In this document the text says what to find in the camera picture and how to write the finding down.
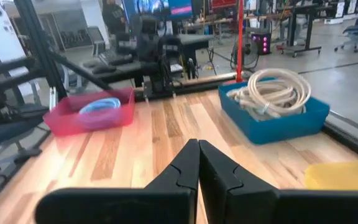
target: yellow object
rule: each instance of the yellow object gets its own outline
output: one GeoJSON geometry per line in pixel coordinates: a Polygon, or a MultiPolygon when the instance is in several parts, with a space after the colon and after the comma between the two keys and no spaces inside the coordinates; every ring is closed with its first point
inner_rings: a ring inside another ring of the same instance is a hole
{"type": "Polygon", "coordinates": [[[311,190],[358,190],[358,161],[309,166],[305,180],[311,190]]]}

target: red pole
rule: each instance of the red pole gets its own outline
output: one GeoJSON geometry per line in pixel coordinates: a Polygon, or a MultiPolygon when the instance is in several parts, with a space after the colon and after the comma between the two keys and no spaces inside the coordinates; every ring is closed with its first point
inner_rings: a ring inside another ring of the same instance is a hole
{"type": "Polygon", "coordinates": [[[244,18],[244,0],[239,0],[239,9],[238,9],[238,15],[239,15],[239,41],[238,41],[238,48],[237,48],[237,77],[236,82],[242,82],[241,77],[241,70],[242,70],[242,23],[244,18]]]}

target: red plastic bin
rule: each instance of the red plastic bin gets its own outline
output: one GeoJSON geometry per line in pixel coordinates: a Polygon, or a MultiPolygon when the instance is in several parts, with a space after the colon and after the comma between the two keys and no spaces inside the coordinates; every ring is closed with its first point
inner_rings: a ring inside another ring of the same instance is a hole
{"type": "Polygon", "coordinates": [[[133,88],[108,90],[65,97],[44,116],[44,121],[55,136],[67,136],[131,124],[134,118],[134,110],[135,94],[133,88]],[[78,113],[89,103],[111,97],[120,100],[120,108],[99,110],[86,114],[78,113]]]}

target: cable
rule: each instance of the cable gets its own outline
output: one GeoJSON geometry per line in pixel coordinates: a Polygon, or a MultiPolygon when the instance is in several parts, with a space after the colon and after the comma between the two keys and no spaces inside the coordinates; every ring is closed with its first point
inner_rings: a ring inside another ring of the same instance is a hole
{"type": "Polygon", "coordinates": [[[310,84],[302,76],[281,68],[259,70],[248,86],[227,93],[257,121],[304,113],[310,95],[310,84]],[[274,79],[260,82],[265,78],[274,79]]]}
{"type": "Polygon", "coordinates": [[[87,130],[108,128],[120,121],[120,107],[115,97],[96,100],[78,112],[78,120],[87,130]]]}

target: metal frame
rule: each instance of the metal frame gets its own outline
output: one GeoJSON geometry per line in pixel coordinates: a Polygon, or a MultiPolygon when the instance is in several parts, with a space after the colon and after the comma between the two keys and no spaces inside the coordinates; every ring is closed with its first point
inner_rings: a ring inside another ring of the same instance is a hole
{"type": "Polygon", "coordinates": [[[56,30],[57,30],[57,32],[58,32],[58,34],[59,34],[59,39],[60,39],[60,42],[62,43],[63,50],[66,51],[65,44],[64,44],[63,39],[62,39],[62,37],[61,37],[61,35],[60,35],[59,26],[58,26],[57,23],[56,23],[55,14],[54,14],[53,12],[51,12],[50,14],[52,15],[53,22],[55,23],[56,30]]]}
{"type": "Polygon", "coordinates": [[[50,35],[52,36],[53,43],[55,44],[55,46],[57,48],[59,48],[59,45],[58,45],[57,40],[56,40],[56,37],[55,37],[55,35],[53,34],[53,31],[52,31],[52,26],[50,25],[50,22],[49,22],[47,16],[48,16],[48,14],[42,14],[42,15],[39,16],[40,24],[41,24],[41,26],[43,26],[42,25],[42,19],[45,19],[45,21],[47,22],[48,29],[50,30],[50,35]]]}
{"type": "Polygon", "coordinates": [[[39,64],[46,73],[48,85],[56,87],[58,98],[61,100],[67,96],[63,83],[58,76],[57,67],[53,59],[48,54],[48,45],[42,34],[41,23],[38,20],[37,13],[31,0],[14,0],[17,11],[19,12],[23,23],[29,31],[30,45],[32,46],[39,64]]]}
{"type": "MultiPolygon", "coordinates": [[[[33,148],[40,148],[41,145],[45,142],[45,140],[49,137],[50,131],[48,130],[34,145],[33,148]]],[[[11,175],[7,176],[6,179],[3,180],[2,184],[0,184],[0,193],[6,186],[6,184],[15,176],[15,174],[21,169],[21,167],[25,163],[22,164],[11,164],[9,165],[6,170],[12,170],[11,175]]]]}

